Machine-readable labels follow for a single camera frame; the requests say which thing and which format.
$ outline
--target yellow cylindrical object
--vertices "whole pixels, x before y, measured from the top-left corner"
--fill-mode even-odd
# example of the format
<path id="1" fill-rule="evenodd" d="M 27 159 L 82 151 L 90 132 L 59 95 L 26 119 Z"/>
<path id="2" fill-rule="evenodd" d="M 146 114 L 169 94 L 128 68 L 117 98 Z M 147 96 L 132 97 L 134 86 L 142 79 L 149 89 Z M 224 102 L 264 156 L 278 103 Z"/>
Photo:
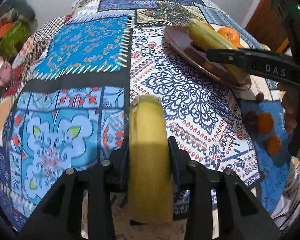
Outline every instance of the yellow cylindrical object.
<path id="1" fill-rule="evenodd" d="M 173 195 L 166 123 L 160 98 L 130 105 L 128 209 L 144 224 L 172 221 Z"/>

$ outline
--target patchwork tablecloth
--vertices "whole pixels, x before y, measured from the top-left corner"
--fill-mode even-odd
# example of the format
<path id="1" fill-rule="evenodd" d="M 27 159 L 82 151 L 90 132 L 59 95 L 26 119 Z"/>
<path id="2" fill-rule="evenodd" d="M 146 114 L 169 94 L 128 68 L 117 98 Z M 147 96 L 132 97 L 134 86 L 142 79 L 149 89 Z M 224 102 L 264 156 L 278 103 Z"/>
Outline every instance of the patchwork tablecloth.
<path id="1" fill-rule="evenodd" d="M 11 95 L 14 103 L 0 133 L 0 205 L 18 231 L 68 167 L 91 168 L 124 145 L 129 102 L 143 94 L 161 97 L 167 134 L 180 149 L 209 169 L 233 169 L 270 215 L 282 211 L 274 212 L 300 172 L 290 174 L 285 189 L 295 159 L 287 152 L 276 83 L 252 76 L 249 91 L 231 90 L 185 62 L 164 29 L 191 18 L 234 28 L 247 47 L 263 48 L 210 0 L 78 0 L 72 15 L 29 38 L 13 62 L 14 83 L 0 99 Z M 258 92 L 265 95 L 261 104 Z M 265 136 L 245 126 L 242 115 L 250 109 L 273 114 L 273 132 L 282 140 L 277 155 L 269 156 Z M 296 187 L 289 196 L 300 197 Z M 118 239 L 183 239 L 185 220 L 130 227 L 126 201 L 112 195 Z M 217 236 L 214 191 L 212 202 Z M 175 192 L 176 219 L 186 218 L 188 203 L 189 192 Z"/>

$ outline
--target orange object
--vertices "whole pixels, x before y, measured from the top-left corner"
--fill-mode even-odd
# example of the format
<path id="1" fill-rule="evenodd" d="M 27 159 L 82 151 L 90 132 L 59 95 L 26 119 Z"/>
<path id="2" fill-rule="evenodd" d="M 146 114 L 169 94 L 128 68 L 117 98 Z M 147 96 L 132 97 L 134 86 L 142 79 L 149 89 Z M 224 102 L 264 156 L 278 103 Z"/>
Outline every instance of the orange object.
<path id="1" fill-rule="evenodd" d="M 268 154 L 276 154 L 280 151 L 281 149 L 281 140 L 279 136 L 272 134 L 269 136 L 267 139 L 267 152 Z"/>
<path id="2" fill-rule="evenodd" d="M 13 26 L 13 23 L 7 23 L 0 28 L 0 38 L 3 37 L 7 31 Z"/>
<path id="3" fill-rule="evenodd" d="M 214 27 L 212 25 L 210 25 L 209 23 L 206 23 L 205 25 L 207 25 L 208 27 L 210 27 L 212 30 L 214 30 Z"/>
<path id="4" fill-rule="evenodd" d="M 242 46 L 240 43 L 233 43 L 234 46 L 236 46 L 238 49 L 244 49 L 244 46 Z"/>
<path id="5" fill-rule="evenodd" d="M 225 37 L 232 44 L 240 44 L 240 36 L 234 29 L 223 27 L 218 30 L 218 33 Z"/>
<path id="6" fill-rule="evenodd" d="M 257 130 L 260 133 L 270 133 L 274 127 L 274 120 L 272 114 L 265 112 L 258 116 Z"/>

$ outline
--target orange fruit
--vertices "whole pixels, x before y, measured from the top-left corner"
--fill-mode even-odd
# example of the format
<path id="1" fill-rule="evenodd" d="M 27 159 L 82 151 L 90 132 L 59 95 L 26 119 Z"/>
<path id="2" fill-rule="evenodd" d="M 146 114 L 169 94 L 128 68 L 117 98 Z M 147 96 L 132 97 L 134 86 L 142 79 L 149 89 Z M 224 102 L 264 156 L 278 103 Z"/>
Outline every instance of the orange fruit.
<path id="1" fill-rule="evenodd" d="M 209 23 L 205 23 L 205 25 L 207 25 L 207 26 L 210 27 L 212 30 L 214 30 L 214 27 L 212 27 L 212 25 L 210 25 Z"/>
<path id="2" fill-rule="evenodd" d="M 266 145 L 267 145 L 267 152 L 269 154 L 271 155 L 276 154 L 281 149 L 280 137 L 275 134 L 270 135 L 269 138 L 267 139 Z"/>
<path id="3" fill-rule="evenodd" d="M 238 49 L 244 49 L 244 46 L 242 46 L 240 43 L 232 43 L 234 46 L 236 46 Z"/>
<path id="4" fill-rule="evenodd" d="M 265 112 L 258 116 L 257 130 L 260 133 L 270 133 L 274 127 L 274 120 L 272 114 Z"/>
<path id="5" fill-rule="evenodd" d="M 218 33 L 225 37 L 232 44 L 240 44 L 240 36 L 234 29 L 223 27 L 218 30 Z"/>

